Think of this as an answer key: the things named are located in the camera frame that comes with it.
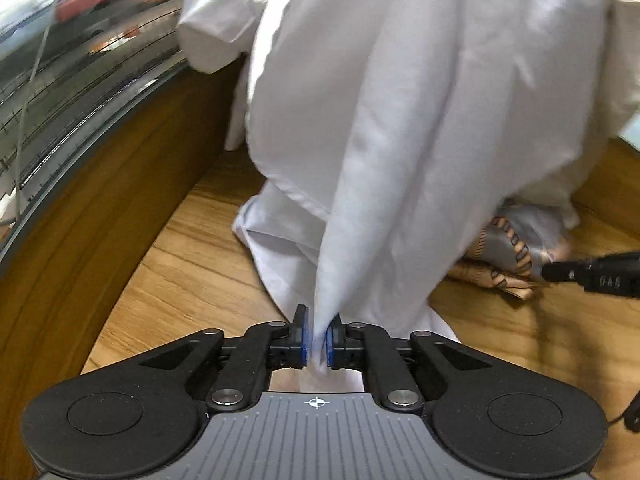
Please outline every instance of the white sheet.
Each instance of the white sheet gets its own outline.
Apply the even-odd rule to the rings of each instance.
[[[198,5],[237,36],[214,0],[187,0],[183,23]],[[268,1],[247,140],[269,182],[234,229],[287,316],[314,308],[316,364],[337,312],[454,337],[426,298],[503,197],[579,156],[606,8]]]

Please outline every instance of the white fabric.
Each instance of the white fabric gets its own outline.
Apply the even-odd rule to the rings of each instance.
[[[610,0],[606,50],[580,157],[518,192],[521,199],[559,207],[568,229],[580,221],[571,195],[640,107],[640,0]]]
[[[249,52],[267,0],[186,0],[178,22],[178,40],[189,63],[200,72],[213,73]],[[249,67],[238,79],[226,134],[225,149],[244,141],[246,90]]]
[[[199,6],[209,34],[242,28],[215,0],[181,22]],[[269,181],[234,229],[284,314],[314,308],[316,361],[337,312],[454,337],[426,298],[503,197],[579,156],[606,7],[268,1],[247,141]]]

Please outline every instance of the black connector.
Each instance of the black connector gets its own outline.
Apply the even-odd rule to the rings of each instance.
[[[625,428],[640,433],[640,392],[631,401],[624,413]]]
[[[546,264],[542,278],[551,283],[575,282],[587,292],[640,298],[640,252]]]

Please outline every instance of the wooden surface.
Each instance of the wooden surface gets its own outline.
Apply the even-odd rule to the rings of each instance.
[[[240,335],[253,323],[280,317],[250,254],[230,229],[238,206],[261,184],[245,152],[223,155],[140,263],[85,370],[207,326]],[[582,224],[574,231],[578,254],[640,248],[639,239],[593,212],[581,208],[580,213]],[[497,292],[444,281],[430,302],[464,343],[583,388],[610,418],[640,388],[640,301],[560,285],[539,301],[521,304]],[[621,425],[612,428],[596,475],[637,480],[639,450],[640,436]]]
[[[574,202],[640,238],[640,152],[624,140],[610,140]]]
[[[145,100],[61,185],[0,278],[0,478],[34,475],[24,406],[80,373],[140,259],[222,150],[238,68],[185,71]]]

